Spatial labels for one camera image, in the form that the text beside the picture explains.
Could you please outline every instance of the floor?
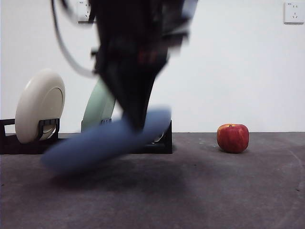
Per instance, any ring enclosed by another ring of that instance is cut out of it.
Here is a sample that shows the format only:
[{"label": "floor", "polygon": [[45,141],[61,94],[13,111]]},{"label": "floor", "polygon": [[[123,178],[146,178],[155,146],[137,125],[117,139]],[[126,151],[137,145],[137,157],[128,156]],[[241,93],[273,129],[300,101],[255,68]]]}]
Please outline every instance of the floor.
[{"label": "floor", "polygon": [[172,155],[127,155],[77,177],[1,156],[4,229],[304,229],[305,133],[174,134]]}]

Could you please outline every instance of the apple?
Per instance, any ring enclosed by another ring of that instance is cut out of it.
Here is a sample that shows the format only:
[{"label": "apple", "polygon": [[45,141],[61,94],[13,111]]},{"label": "apple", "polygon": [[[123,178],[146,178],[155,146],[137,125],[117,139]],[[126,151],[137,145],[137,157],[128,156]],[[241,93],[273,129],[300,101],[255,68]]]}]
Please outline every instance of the apple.
[{"label": "apple", "polygon": [[217,129],[217,143],[227,153],[241,153],[249,145],[249,130],[242,124],[224,124]]}]

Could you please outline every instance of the wall outlet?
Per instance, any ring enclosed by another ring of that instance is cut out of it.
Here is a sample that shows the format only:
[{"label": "wall outlet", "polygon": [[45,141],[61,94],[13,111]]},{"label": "wall outlet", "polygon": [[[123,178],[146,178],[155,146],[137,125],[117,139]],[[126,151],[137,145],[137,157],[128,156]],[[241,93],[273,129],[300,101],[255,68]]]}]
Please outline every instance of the wall outlet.
[{"label": "wall outlet", "polygon": [[78,22],[87,22],[91,12],[91,5],[88,0],[77,1],[77,20]]},{"label": "wall outlet", "polygon": [[303,24],[305,22],[305,7],[302,2],[289,1],[285,3],[285,24]]}]

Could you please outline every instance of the black bracket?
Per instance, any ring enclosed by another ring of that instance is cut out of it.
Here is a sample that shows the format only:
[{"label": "black bracket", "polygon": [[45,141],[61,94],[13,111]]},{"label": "black bracket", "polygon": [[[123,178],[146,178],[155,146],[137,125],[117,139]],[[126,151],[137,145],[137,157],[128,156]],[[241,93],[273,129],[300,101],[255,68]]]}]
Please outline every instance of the black bracket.
[{"label": "black bracket", "polygon": [[[22,144],[19,142],[16,135],[7,135],[5,132],[6,125],[14,125],[15,119],[0,120],[0,154],[42,154],[48,147],[58,142],[58,132],[60,128],[60,120],[47,119],[38,122],[38,135],[31,143]],[[39,139],[43,135],[43,127],[46,125],[55,125],[53,135],[43,141]]]},{"label": "black bracket", "polygon": [[[105,119],[101,121],[101,124],[110,123],[112,120]],[[53,144],[64,140],[65,138],[59,138],[58,132],[60,129],[60,119],[46,119],[38,122],[38,135],[37,138],[31,142],[22,144],[17,139],[16,135],[7,135],[5,132],[6,125],[14,125],[15,119],[0,120],[0,155],[3,154],[43,154]],[[55,132],[53,135],[43,141],[39,141],[43,135],[43,128],[47,125],[55,125]],[[132,152],[132,154],[172,154],[172,122],[164,133],[162,138],[158,142],[148,143],[143,148]]]}]

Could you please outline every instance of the black cable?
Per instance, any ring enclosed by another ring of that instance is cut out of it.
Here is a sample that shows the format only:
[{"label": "black cable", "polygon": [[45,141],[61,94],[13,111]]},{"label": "black cable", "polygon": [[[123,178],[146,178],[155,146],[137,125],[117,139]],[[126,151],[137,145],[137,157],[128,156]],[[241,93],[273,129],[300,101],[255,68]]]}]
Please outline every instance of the black cable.
[{"label": "black cable", "polygon": [[69,7],[68,7],[68,4],[67,4],[66,0],[61,0],[61,4],[62,4],[62,6],[64,7],[64,9],[66,9],[66,10],[68,10],[68,9],[69,9]]},{"label": "black cable", "polygon": [[[55,11],[55,6],[54,6],[54,0],[51,0],[51,6],[52,6],[52,12],[53,12],[53,18],[54,18],[54,28],[55,28],[55,33],[56,33],[56,38],[59,44],[59,47],[61,49],[62,54],[64,55],[64,57],[66,58],[66,60],[68,61],[68,63],[70,64],[70,66],[76,71],[78,72],[80,75],[83,76],[87,76],[87,77],[94,77],[94,73],[92,70],[86,69],[84,67],[82,67],[81,65],[79,65],[74,58],[72,57],[72,55],[69,53],[68,49],[66,48],[66,46],[64,45],[64,42],[62,40],[61,34],[59,32],[58,29],[58,24],[57,24],[57,16],[56,16],[56,11]],[[67,10],[67,12],[69,14],[71,14],[70,8],[66,5],[67,8],[65,8],[65,10]]]}]

